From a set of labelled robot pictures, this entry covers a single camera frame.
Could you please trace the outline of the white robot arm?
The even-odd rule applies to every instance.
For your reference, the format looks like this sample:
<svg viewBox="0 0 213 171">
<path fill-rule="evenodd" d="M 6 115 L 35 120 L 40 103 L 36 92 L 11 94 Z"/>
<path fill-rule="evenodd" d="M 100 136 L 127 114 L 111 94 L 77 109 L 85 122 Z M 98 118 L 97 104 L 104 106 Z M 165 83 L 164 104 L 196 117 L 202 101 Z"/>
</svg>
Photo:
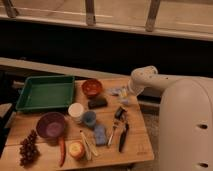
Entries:
<svg viewBox="0 0 213 171">
<path fill-rule="evenodd" d="M 127 92 L 137 96 L 146 88 L 162 93 L 159 171 L 213 171 L 213 78 L 134 69 Z"/>
</svg>

